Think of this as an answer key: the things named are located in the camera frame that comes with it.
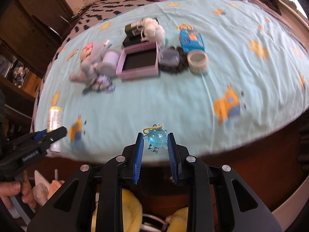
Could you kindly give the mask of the person's left hand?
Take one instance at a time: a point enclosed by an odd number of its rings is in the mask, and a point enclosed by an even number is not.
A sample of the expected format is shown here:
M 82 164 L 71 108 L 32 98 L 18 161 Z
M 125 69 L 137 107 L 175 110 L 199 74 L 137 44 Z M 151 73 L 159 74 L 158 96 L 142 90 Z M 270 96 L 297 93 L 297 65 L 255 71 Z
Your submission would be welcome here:
M 31 208 L 35 208 L 37 203 L 31 190 L 31 185 L 28 180 L 27 171 L 24 170 L 22 173 L 23 182 L 1 182 L 0 183 L 0 196 L 8 210 L 11 210 L 13 205 L 10 200 L 10 196 L 16 196 L 21 194 L 23 203 L 28 204 Z

